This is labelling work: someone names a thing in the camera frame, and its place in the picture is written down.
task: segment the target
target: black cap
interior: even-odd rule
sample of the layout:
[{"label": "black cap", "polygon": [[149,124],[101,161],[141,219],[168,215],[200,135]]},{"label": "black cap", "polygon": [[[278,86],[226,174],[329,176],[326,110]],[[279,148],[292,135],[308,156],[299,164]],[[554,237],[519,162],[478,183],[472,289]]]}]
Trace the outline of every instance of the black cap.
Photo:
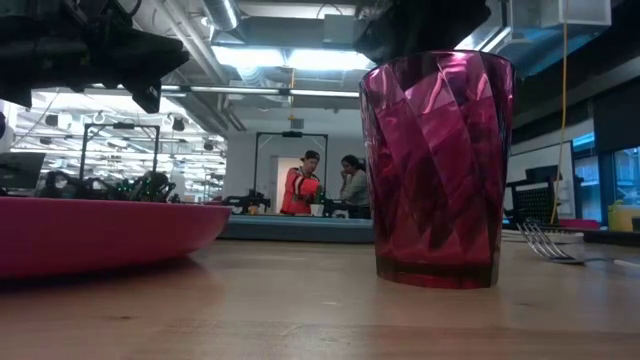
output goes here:
[{"label": "black cap", "polygon": [[302,161],[309,160],[309,159],[316,159],[320,161],[320,154],[318,154],[317,151],[308,150],[306,153],[304,153],[304,157],[300,158],[300,160]]}]

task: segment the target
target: wire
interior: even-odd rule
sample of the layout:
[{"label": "wire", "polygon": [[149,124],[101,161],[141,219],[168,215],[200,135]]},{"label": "wire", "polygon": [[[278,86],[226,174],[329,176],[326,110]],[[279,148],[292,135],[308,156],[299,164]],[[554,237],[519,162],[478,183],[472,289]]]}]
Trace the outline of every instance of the wire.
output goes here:
[{"label": "wire", "polygon": [[560,167],[562,165],[562,149],[564,148],[565,130],[567,128],[567,62],[569,58],[569,0],[564,0],[564,54],[562,59],[562,128],[560,130],[560,154],[558,155],[558,172],[556,173],[556,187],[553,199],[553,212],[551,213],[550,224],[553,224],[558,212],[558,189],[560,187]]},{"label": "wire", "polygon": [[16,142],[14,142],[9,149],[13,149],[15,148],[18,144],[20,144],[22,142],[22,140],[26,139],[27,136],[29,136],[29,134],[31,134],[31,132],[36,128],[36,126],[38,126],[38,124],[40,124],[42,122],[42,119],[44,119],[47,116],[47,113],[49,112],[49,109],[51,108],[51,105],[53,105],[53,102],[56,101],[56,99],[58,98],[58,95],[60,95],[60,88],[58,88],[56,90],[56,94],[53,97],[53,99],[51,99],[51,101],[49,101],[49,105],[47,105],[47,108],[44,109],[44,111],[42,112],[42,115],[40,115],[40,118],[38,119],[38,121],[36,121],[35,124],[33,124],[33,126],[29,129],[29,131],[27,131],[26,134],[24,134],[23,137],[21,137],[19,140],[17,140]]},{"label": "wire", "polygon": [[129,17],[133,18],[138,13],[138,10],[140,10],[140,5],[142,5],[142,0],[138,0],[133,9],[129,11]]},{"label": "wire", "polygon": [[316,19],[320,18],[320,12],[322,11],[322,9],[324,9],[325,6],[327,5],[331,5],[334,9],[338,10],[338,12],[340,13],[340,15],[344,15],[344,13],[342,12],[342,10],[340,10],[339,7],[337,7],[335,4],[333,3],[324,3],[322,4],[322,6],[320,6],[320,9],[318,9],[318,13],[316,14]]}]

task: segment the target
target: fluorescent light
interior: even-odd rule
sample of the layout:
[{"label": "fluorescent light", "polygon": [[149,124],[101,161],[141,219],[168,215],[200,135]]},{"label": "fluorescent light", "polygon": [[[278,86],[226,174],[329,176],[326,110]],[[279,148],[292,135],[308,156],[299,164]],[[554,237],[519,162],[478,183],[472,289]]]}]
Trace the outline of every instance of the fluorescent light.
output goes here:
[{"label": "fluorescent light", "polygon": [[287,66],[302,70],[354,70],[368,69],[370,61],[354,51],[338,50],[294,50]]},{"label": "fluorescent light", "polygon": [[120,140],[120,139],[115,139],[113,137],[110,137],[107,139],[107,144],[109,145],[113,145],[115,147],[120,147],[120,148],[126,148],[127,147],[127,142],[124,140]]},{"label": "fluorescent light", "polygon": [[464,38],[464,40],[462,40],[460,44],[458,44],[458,46],[455,47],[455,50],[473,50],[475,48],[474,40],[475,39],[473,38],[473,33],[472,33],[471,35]]},{"label": "fluorescent light", "polygon": [[[77,156],[80,157],[82,155],[82,151],[79,150],[53,150],[53,149],[24,149],[24,148],[13,148],[11,152],[17,153],[45,153],[48,155],[59,155],[59,156]],[[87,155],[92,156],[120,156],[122,159],[138,159],[138,160],[150,160],[153,159],[152,153],[134,153],[134,152],[120,152],[120,151],[87,151]],[[170,154],[158,154],[158,161],[170,162],[174,161],[174,159],[169,158]],[[216,163],[208,163],[207,166],[211,168],[224,168],[226,164],[218,164],[217,162],[222,162],[220,155],[215,154],[174,154],[174,156],[178,157],[178,160],[185,159],[189,160],[206,160],[208,162],[216,162]]]},{"label": "fluorescent light", "polygon": [[595,133],[591,132],[591,133],[588,133],[586,135],[578,136],[577,138],[573,139],[573,146],[579,146],[579,145],[592,143],[595,140],[596,140]]},{"label": "fluorescent light", "polygon": [[239,94],[239,95],[279,95],[278,89],[267,88],[244,88],[232,86],[192,86],[194,92],[211,92],[221,94]]},{"label": "fluorescent light", "polygon": [[213,46],[221,64],[236,68],[289,66],[301,70],[367,70],[371,61],[354,51],[297,49],[287,61],[282,52],[268,48],[237,48]]},{"label": "fluorescent light", "polygon": [[[145,138],[145,137],[133,137],[133,138],[127,138],[127,140],[129,141],[140,141],[140,142],[155,142],[156,139],[155,138]],[[160,138],[159,140],[160,142],[164,142],[164,143],[186,143],[187,140],[185,139],[177,139],[177,138]]]},{"label": "fluorescent light", "polygon": [[296,89],[291,89],[291,95],[324,96],[324,97],[351,98],[351,99],[357,99],[360,97],[360,93],[358,93],[357,91],[325,91],[325,90],[296,90]]},{"label": "fluorescent light", "polygon": [[484,52],[493,52],[493,51],[495,51],[495,48],[498,45],[500,45],[500,43],[507,36],[509,36],[509,34],[511,34],[511,27],[507,26],[506,28],[502,29],[502,31],[500,31],[500,33],[498,33],[498,35],[496,35],[496,37],[493,38],[493,40],[491,40],[490,43],[488,43],[486,46],[484,46],[482,49],[480,49],[480,51],[484,51]]},{"label": "fluorescent light", "polygon": [[280,50],[267,48],[227,48],[212,46],[221,64],[240,68],[283,66],[284,57]]},{"label": "fluorescent light", "polygon": [[164,97],[187,97],[186,93],[162,93]]}]

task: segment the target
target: faceted plastic tumbler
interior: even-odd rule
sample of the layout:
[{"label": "faceted plastic tumbler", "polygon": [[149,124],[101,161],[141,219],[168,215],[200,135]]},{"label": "faceted plastic tumbler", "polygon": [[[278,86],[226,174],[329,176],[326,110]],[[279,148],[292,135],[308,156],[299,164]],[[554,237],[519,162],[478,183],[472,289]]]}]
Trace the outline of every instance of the faceted plastic tumbler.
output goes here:
[{"label": "faceted plastic tumbler", "polygon": [[361,83],[378,276],[471,289],[497,282],[514,69],[427,52]]}]

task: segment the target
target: wooden table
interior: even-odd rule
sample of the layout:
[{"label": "wooden table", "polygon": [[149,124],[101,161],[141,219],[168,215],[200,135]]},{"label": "wooden table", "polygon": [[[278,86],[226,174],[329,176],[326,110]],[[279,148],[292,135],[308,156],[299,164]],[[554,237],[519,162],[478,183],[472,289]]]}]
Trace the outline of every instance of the wooden table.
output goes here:
[{"label": "wooden table", "polygon": [[500,277],[424,289],[376,278],[368,245],[217,242],[152,269],[4,284],[0,359],[640,358],[640,270],[509,243]]}]

